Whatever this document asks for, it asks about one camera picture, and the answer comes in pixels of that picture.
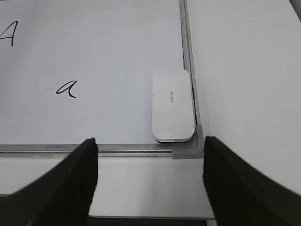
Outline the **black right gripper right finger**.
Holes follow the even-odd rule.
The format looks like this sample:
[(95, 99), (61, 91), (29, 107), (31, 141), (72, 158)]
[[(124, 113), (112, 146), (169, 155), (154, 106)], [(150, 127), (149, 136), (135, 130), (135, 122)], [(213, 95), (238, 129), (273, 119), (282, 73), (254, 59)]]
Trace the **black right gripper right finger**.
[(301, 197), (216, 137), (205, 138), (203, 182), (219, 226), (299, 226)]

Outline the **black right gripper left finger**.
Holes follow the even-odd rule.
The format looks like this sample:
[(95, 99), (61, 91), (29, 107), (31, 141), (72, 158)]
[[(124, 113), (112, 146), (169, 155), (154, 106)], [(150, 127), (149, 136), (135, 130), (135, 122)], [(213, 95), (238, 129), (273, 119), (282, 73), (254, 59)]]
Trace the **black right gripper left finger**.
[(46, 174), (1, 198), (2, 226), (84, 226), (98, 180), (98, 147), (90, 138)]

